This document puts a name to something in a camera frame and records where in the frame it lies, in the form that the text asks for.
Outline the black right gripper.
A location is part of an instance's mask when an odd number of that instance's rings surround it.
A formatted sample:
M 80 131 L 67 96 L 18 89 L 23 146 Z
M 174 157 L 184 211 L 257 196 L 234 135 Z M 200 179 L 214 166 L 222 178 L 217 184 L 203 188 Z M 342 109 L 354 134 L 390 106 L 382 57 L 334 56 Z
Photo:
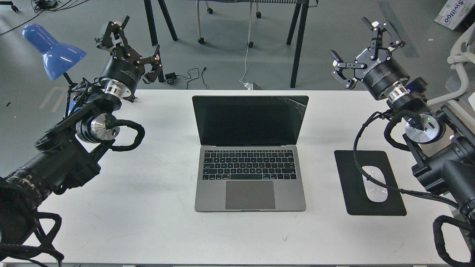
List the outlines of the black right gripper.
M 336 51 L 330 50 L 334 58 L 332 76 L 345 89 L 350 90 L 355 88 L 356 80 L 360 80 L 375 100 L 382 100 L 387 98 L 386 91 L 389 86 L 395 82 L 405 85 L 409 81 L 410 76 L 391 54 L 393 50 L 404 47 L 405 42 L 391 22 L 370 22 L 366 17 L 362 17 L 361 20 L 372 30 L 370 47 L 356 57 L 355 60 L 358 62 L 353 63 L 343 62 Z M 382 44 L 384 33 L 390 36 L 387 47 Z M 347 78 L 343 74 L 344 69 L 355 70 L 355 77 Z

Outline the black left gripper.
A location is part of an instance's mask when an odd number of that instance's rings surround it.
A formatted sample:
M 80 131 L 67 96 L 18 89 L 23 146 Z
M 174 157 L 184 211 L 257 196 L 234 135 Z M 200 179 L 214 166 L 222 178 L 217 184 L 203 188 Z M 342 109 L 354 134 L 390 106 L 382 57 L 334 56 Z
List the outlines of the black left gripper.
M 124 29 L 130 17 L 125 16 L 122 22 L 109 21 L 102 27 L 102 36 L 95 38 L 98 49 L 107 50 L 111 58 L 99 78 L 99 83 L 106 88 L 115 83 L 123 89 L 122 98 L 131 98 L 142 78 L 144 83 L 154 83 L 162 73 L 160 61 L 160 45 L 154 46 L 152 56 L 141 58 L 141 55 L 130 48 Z M 145 73 L 143 65 L 151 65 L 151 71 Z

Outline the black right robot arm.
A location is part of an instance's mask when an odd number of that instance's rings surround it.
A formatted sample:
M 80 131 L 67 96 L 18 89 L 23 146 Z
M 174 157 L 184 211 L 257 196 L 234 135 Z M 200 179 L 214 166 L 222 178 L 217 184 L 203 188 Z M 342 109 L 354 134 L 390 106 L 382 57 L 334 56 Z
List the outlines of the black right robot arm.
M 474 133 L 454 113 L 456 108 L 471 124 L 474 118 L 464 112 L 457 100 L 469 86 L 465 63 L 474 62 L 474 26 L 453 45 L 447 59 L 461 81 L 455 92 L 439 98 L 425 98 L 426 82 L 422 78 L 409 81 L 409 75 L 392 56 L 392 51 L 405 46 L 389 21 L 370 22 L 362 18 L 373 36 L 370 46 L 353 62 L 344 62 L 334 50 L 332 75 L 346 89 L 359 81 L 377 101 L 386 100 L 389 109 L 373 113 L 359 130 L 353 144 L 355 167 L 371 183 L 402 194 L 442 202 L 456 208 L 463 220 L 439 216 L 433 223 L 433 235 L 439 257 L 453 267 L 474 266 Z M 394 148 L 409 151 L 416 165 L 413 176 L 425 192 L 410 191 L 377 181 L 363 170 L 357 159 L 357 145 L 365 128 L 381 118 L 389 122 L 383 132 Z M 453 260 L 446 250 L 442 226 L 451 224 L 468 232 L 471 258 L 469 262 Z

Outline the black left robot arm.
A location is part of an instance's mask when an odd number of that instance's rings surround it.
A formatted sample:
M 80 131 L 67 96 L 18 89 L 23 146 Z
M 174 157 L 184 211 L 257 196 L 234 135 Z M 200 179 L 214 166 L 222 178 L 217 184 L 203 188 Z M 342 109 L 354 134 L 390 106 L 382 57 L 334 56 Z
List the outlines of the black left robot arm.
M 45 132 L 35 147 L 39 154 L 1 178 L 1 259 L 7 257 L 34 262 L 46 253 L 58 266 L 64 255 L 52 244 L 62 223 L 61 216 L 40 212 L 38 207 L 51 194 L 85 185 L 101 170 L 98 161 L 108 150 L 131 151 L 145 137 L 144 128 L 133 121 L 115 118 L 122 100 L 133 102 L 141 78 L 153 83 L 162 65 L 159 45 L 152 56 L 143 57 L 124 35 L 129 17 L 122 22 L 108 22 L 102 36 L 95 39 L 99 49 L 107 50 L 110 59 L 97 81 L 83 79 L 73 83 L 67 71 L 77 64 L 85 51 L 58 42 L 38 24 L 26 25 L 24 39 L 43 57 L 50 80 L 64 76 L 69 88 L 63 120 Z

